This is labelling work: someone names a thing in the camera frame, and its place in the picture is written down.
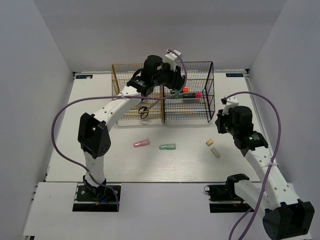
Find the green cap black highlighter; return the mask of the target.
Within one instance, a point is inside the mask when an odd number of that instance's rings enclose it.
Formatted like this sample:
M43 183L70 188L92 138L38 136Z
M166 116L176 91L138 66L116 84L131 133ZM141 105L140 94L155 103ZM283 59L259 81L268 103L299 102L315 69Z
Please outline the green cap black highlighter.
M173 97L176 99L178 99L180 97L180 93L178 90L171 90L170 94L173 95Z

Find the pink cap black highlighter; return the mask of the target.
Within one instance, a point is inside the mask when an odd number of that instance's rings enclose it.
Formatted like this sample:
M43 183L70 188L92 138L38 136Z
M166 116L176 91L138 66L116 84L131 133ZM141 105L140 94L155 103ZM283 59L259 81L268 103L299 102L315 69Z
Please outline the pink cap black highlighter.
M196 92L196 93L184 93L182 95L183 99L198 99L201 98L202 94L200 92Z

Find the black handled scissors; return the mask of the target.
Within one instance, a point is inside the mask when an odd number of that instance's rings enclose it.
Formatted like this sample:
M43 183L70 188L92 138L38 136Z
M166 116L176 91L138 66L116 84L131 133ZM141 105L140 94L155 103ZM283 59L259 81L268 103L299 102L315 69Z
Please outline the black handled scissors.
M140 116L141 119L145 119L148 117L150 110L157 105L160 102L160 100L156 100L155 102L153 102L150 106L142 106L138 109L138 114Z

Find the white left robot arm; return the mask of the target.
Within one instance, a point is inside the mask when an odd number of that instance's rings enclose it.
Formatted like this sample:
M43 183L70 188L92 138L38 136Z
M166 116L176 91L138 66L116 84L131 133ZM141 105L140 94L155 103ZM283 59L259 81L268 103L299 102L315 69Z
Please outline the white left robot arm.
M111 147L110 130L129 110L148 99L155 87L165 86L181 91L186 84L186 76L181 74L179 66L181 61L182 54L177 50L169 51L164 57L148 56L143 67L134 72L120 93L107 105L80 117L77 140L88 170L83 183L94 199L100 200L106 193L104 155Z

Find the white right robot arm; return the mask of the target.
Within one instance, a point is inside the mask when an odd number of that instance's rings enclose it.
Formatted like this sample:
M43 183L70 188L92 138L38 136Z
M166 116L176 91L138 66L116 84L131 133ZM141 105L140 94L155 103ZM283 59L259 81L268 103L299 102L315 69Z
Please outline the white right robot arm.
M253 114L247 106L220 109L215 125L218 133L230 134L235 146L254 169L262 183L261 191L244 173L227 177L224 191L217 196L243 199L257 210L263 228L272 240L282 240L306 235L309 232L315 209L289 186L276 162L271 161L271 151L264 136L254 130Z

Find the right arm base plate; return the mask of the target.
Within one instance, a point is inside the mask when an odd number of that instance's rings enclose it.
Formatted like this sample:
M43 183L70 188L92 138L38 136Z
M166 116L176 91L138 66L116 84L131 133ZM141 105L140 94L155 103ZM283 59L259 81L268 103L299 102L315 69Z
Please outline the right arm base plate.
M253 212L242 198L230 196L224 184L206 185L203 190L209 196L210 213L245 213L247 210Z

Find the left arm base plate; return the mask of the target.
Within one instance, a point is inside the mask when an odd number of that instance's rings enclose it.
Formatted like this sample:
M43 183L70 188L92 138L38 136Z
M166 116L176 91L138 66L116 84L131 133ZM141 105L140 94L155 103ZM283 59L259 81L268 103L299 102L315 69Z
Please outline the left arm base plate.
M83 184L76 188L73 212L115 213L118 212L116 197L110 189L104 189L98 197L94 197Z

